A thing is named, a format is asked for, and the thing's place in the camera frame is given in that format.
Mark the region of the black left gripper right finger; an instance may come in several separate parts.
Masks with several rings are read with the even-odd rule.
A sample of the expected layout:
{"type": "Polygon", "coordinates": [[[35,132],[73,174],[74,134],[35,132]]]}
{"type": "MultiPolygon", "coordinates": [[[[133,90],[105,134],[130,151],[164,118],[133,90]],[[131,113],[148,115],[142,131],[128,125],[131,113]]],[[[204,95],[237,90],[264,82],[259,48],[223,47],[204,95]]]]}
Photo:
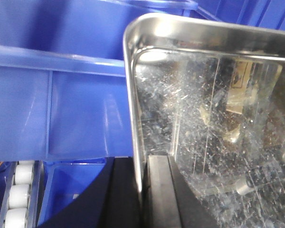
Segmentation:
{"type": "Polygon", "coordinates": [[[168,155],[147,158],[142,180],[142,212],[146,228],[218,227],[168,155]]]}

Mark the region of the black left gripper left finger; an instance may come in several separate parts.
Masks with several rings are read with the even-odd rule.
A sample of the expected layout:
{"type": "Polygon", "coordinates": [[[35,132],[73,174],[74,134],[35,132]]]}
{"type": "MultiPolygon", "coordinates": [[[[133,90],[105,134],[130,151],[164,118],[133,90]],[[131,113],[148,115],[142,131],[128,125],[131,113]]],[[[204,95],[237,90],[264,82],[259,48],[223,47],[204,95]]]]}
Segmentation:
{"type": "Polygon", "coordinates": [[[109,158],[96,179],[41,228],[139,228],[132,158],[109,158]]]}

